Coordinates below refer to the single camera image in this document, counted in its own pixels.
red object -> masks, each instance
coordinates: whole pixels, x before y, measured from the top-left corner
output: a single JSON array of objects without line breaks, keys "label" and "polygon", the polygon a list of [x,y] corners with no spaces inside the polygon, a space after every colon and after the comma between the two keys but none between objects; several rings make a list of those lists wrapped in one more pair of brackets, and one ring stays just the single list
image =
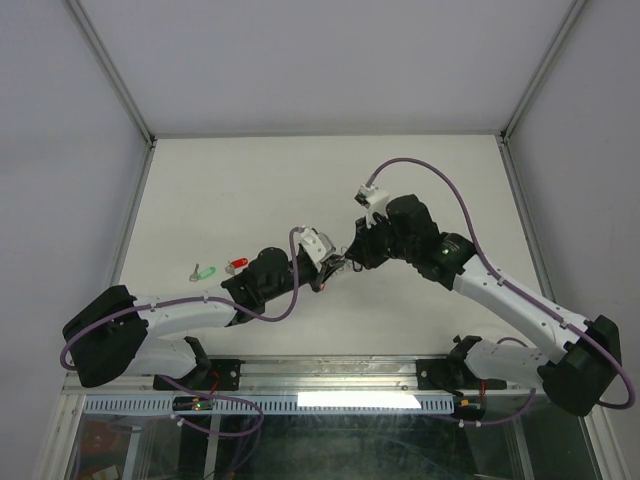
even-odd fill
[{"label": "red object", "polygon": [[231,265],[233,265],[233,268],[242,268],[242,267],[246,267],[249,263],[249,259],[247,258],[238,258],[237,260],[234,260],[233,262],[231,262]]},{"label": "red object", "polygon": [[220,383],[220,375],[218,375],[217,372],[211,372],[211,376],[216,378],[216,382],[213,384],[213,387],[211,387],[209,393],[215,392],[218,388],[218,384]]}]

wire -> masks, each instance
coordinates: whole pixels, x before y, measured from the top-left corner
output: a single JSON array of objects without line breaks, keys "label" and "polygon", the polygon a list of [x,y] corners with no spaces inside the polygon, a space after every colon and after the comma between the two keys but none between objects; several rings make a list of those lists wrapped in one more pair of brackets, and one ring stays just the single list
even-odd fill
[{"label": "wire", "polygon": [[480,380],[480,396],[478,397],[480,401],[484,400],[485,393],[487,393],[487,382]]},{"label": "wire", "polygon": [[180,385],[173,378],[169,378],[166,375],[158,375],[158,376],[162,378],[165,382],[167,382],[169,385],[171,385],[173,388],[175,388],[176,390],[180,390],[193,397],[202,397],[202,398],[206,398],[208,400],[214,400],[214,401],[225,400],[227,402],[242,403],[244,405],[251,407],[251,409],[255,410],[256,412],[258,412],[258,421],[256,422],[256,424],[253,427],[247,430],[244,430],[242,432],[220,432],[218,430],[209,430],[208,428],[204,428],[204,427],[201,427],[200,425],[196,425],[195,423],[187,420],[184,417],[181,417],[180,415],[177,415],[175,413],[172,414],[173,417],[176,417],[179,419],[179,422],[184,423],[185,425],[193,428],[194,430],[198,430],[199,432],[207,433],[209,435],[216,435],[218,437],[227,437],[227,438],[244,437],[246,435],[251,435],[253,432],[258,430],[262,426],[262,423],[264,422],[264,412],[256,403],[252,402],[251,400],[246,400],[244,398],[237,398],[237,397],[227,397],[226,395],[220,395],[220,394],[212,395],[210,393],[198,393],[195,390],[191,390],[190,388]]},{"label": "wire", "polygon": [[215,392],[218,388],[218,385],[220,384],[220,375],[218,374],[218,372],[211,372],[211,376],[216,377],[216,382],[213,384],[213,387],[211,387],[211,390],[209,390],[209,393]]},{"label": "wire", "polygon": [[[251,450],[249,451],[249,453],[240,461],[238,462],[240,455],[242,454],[242,451],[245,449],[245,447],[248,445],[249,443],[249,437],[245,436],[244,438],[241,438],[240,440],[238,440],[238,448],[236,448],[236,453],[233,455],[233,459],[231,460],[231,463],[229,464],[229,467],[227,468],[227,473],[225,474],[225,478],[227,480],[231,480],[235,474],[236,471],[243,466],[250,458],[251,456],[254,454],[254,452],[256,451],[257,447],[258,447],[258,443],[260,442],[260,432],[262,430],[258,430],[256,433],[256,440],[253,443],[253,447],[251,447]],[[216,470],[212,470],[210,473],[208,473],[207,475],[204,476],[204,478],[202,480],[207,480],[208,478],[211,478],[214,474],[219,473],[216,472]]]},{"label": "wire", "polygon": [[[522,340],[518,340],[517,338],[514,337],[504,337],[501,338],[500,340],[498,340],[496,343],[501,344],[504,342],[516,342],[520,345],[522,345],[523,347],[527,347],[527,344],[524,343]],[[493,425],[503,425],[505,423],[509,423],[513,420],[515,420],[518,417],[521,417],[522,415],[524,415],[525,413],[527,413],[529,411],[529,409],[531,408],[531,405],[533,405],[533,401],[536,398],[536,389],[532,388],[529,391],[529,396],[527,397],[527,401],[524,402],[524,405],[522,405],[522,407],[520,407],[515,413],[512,413],[511,415],[504,417],[504,418],[500,418],[498,420],[488,420],[486,422],[480,422],[480,421],[473,421],[473,420],[460,420],[454,417],[441,417],[441,416],[436,416],[434,415],[433,418],[440,418],[442,420],[446,420],[448,422],[456,422],[462,425],[468,425],[468,426],[478,426],[478,427],[484,427],[484,426],[493,426]]]},{"label": "wire", "polygon": [[518,286],[516,286],[513,283],[511,283],[509,280],[503,278],[502,275],[500,275],[500,273],[494,268],[494,266],[491,265],[491,262],[489,262],[489,259],[487,258],[487,256],[485,255],[484,251],[480,247],[480,242],[479,242],[478,237],[476,235],[475,229],[473,228],[473,223],[471,222],[471,215],[469,214],[469,209],[467,208],[466,204],[464,203],[464,199],[462,198],[462,195],[460,194],[460,191],[456,188],[456,186],[453,184],[453,182],[444,173],[442,173],[440,170],[438,170],[433,165],[431,165],[431,164],[429,164],[427,162],[424,162],[422,160],[417,160],[415,158],[392,158],[391,160],[387,160],[386,162],[383,162],[380,166],[378,166],[378,168],[375,169],[375,171],[371,174],[371,176],[369,177],[369,179],[365,183],[365,186],[370,187],[373,184],[374,180],[378,177],[380,172],[382,172],[382,170],[384,170],[388,166],[393,165],[395,163],[413,163],[415,165],[420,165],[422,167],[425,167],[428,170],[431,170],[433,173],[435,173],[438,177],[440,177],[449,186],[449,188],[451,189],[451,191],[455,195],[456,199],[458,200],[458,203],[460,204],[460,208],[462,209],[462,214],[464,215],[464,219],[465,219],[465,222],[467,224],[467,228],[469,229],[469,234],[471,235],[471,240],[473,242],[473,245],[476,248],[476,252],[478,254],[478,257],[480,258],[480,261],[485,266],[485,268],[489,271],[489,273],[491,273],[491,275],[496,280],[501,281],[502,284],[505,285],[509,290],[511,290],[512,292],[514,292],[518,296],[524,298],[530,304],[532,304],[535,307],[537,307],[538,309],[542,310],[544,313],[549,315],[555,321],[560,323],[563,327],[566,327],[570,332],[574,333],[580,339],[584,340],[586,343],[588,343],[590,346],[592,346],[600,355],[602,355],[611,364],[611,366],[615,369],[616,373],[618,375],[620,375],[620,378],[624,382],[624,385],[627,388],[627,393],[628,393],[629,397],[628,397],[628,399],[627,399],[627,401],[625,403],[616,404],[616,403],[608,403],[608,402],[604,402],[602,400],[599,400],[598,401],[598,405],[600,405],[602,407],[606,407],[606,408],[612,408],[612,409],[615,409],[615,410],[626,410],[628,408],[631,408],[636,402],[636,392],[635,392],[635,389],[633,387],[633,382],[631,381],[631,378],[629,377],[627,372],[624,370],[624,368],[622,368],[622,365],[620,365],[620,362],[618,362],[618,360],[616,360],[613,357],[613,355],[611,355],[611,353],[609,353],[602,345],[600,345],[597,341],[595,341],[589,335],[584,333],[582,330],[580,330],[575,325],[572,325],[571,323],[565,322],[565,320],[562,317],[562,315],[560,315],[558,312],[556,312],[553,309],[549,308],[548,306],[546,306],[544,303],[539,301],[534,296],[528,294],[527,292],[525,292],[524,290],[522,290]]},{"label": "wire", "polygon": [[295,228],[292,228],[291,231],[289,232],[289,249],[291,250],[291,263],[293,267],[293,294],[291,296],[291,303],[289,304],[287,309],[284,311],[284,313],[282,313],[281,315],[278,315],[277,317],[265,317],[264,315],[260,315],[258,313],[252,312],[248,308],[245,308],[242,305],[239,305],[233,302],[232,300],[229,300],[223,297],[204,297],[204,296],[183,297],[175,300],[158,302],[156,305],[146,304],[146,305],[138,305],[135,307],[129,307],[129,308],[125,308],[124,310],[120,310],[119,312],[108,315],[104,318],[101,318],[100,320],[83,328],[78,333],[76,333],[73,337],[71,337],[69,341],[66,343],[66,345],[62,348],[62,351],[60,352],[60,365],[62,365],[62,368],[65,368],[67,370],[76,370],[76,368],[73,365],[67,362],[67,354],[71,350],[71,347],[73,347],[73,345],[75,345],[78,342],[78,340],[80,340],[82,337],[84,337],[85,335],[88,335],[89,333],[100,328],[101,326],[134,312],[142,312],[146,310],[152,310],[155,308],[173,307],[176,305],[183,305],[185,303],[218,302],[224,305],[229,305],[230,307],[233,307],[236,310],[241,311],[242,313],[250,315],[251,317],[256,318],[258,320],[262,320],[263,322],[279,322],[281,320],[284,320],[291,314],[291,312],[293,311],[298,301],[298,292],[300,290],[300,278],[298,275],[298,260],[296,258],[296,245],[294,241],[294,235],[297,232],[301,232],[301,231],[302,229],[300,227],[295,227]]},{"label": "wire", "polygon": [[[346,253],[347,253],[347,250],[348,250],[348,247],[342,247],[342,248],[340,249],[341,256],[340,256],[340,259],[339,259],[339,260],[346,260]],[[364,270],[364,267],[363,267],[362,265],[360,265],[359,263],[356,263],[356,261],[355,261],[355,260],[346,260],[346,261],[345,261],[345,265],[346,265],[347,263],[349,263],[349,262],[351,262],[351,270],[352,270],[354,273],[360,273],[361,271],[363,271],[363,270]],[[343,265],[342,267],[340,267],[340,271],[342,271],[342,270],[344,270],[344,265]]]}]

gray wall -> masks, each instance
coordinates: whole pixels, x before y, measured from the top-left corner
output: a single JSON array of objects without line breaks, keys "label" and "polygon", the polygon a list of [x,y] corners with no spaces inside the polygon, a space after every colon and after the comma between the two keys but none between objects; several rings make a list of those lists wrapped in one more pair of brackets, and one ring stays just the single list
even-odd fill
[{"label": "gray wall", "polygon": [[[621,329],[640,386],[640,2],[594,1],[520,125],[523,177],[558,300]],[[621,383],[611,400],[623,401]],[[638,407],[611,414],[640,476]]]},{"label": "gray wall", "polygon": [[143,144],[61,1],[0,3],[2,478],[32,475],[62,325],[104,286]]},{"label": "gray wall", "polygon": [[158,135],[497,132],[571,0],[84,0]]}]

cable connector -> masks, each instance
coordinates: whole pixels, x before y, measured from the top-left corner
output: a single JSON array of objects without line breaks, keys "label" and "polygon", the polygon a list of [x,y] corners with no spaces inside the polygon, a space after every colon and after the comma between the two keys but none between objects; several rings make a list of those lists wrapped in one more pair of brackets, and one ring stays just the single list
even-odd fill
[{"label": "cable connector", "polygon": [[386,208],[389,203],[389,192],[380,190],[375,185],[362,185],[355,196],[356,202],[367,209],[367,228],[376,224],[374,213],[387,216]]}]

green object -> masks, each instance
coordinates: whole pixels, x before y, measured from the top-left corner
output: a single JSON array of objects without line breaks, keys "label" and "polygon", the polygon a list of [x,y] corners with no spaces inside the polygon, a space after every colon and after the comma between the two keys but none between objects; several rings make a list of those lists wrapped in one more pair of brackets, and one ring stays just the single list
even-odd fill
[{"label": "green object", "polygon": [[216,267],[209,267],[198,274],[198,279],[204,280],[205,278],[209,278],[214,273],[216,273]]}]

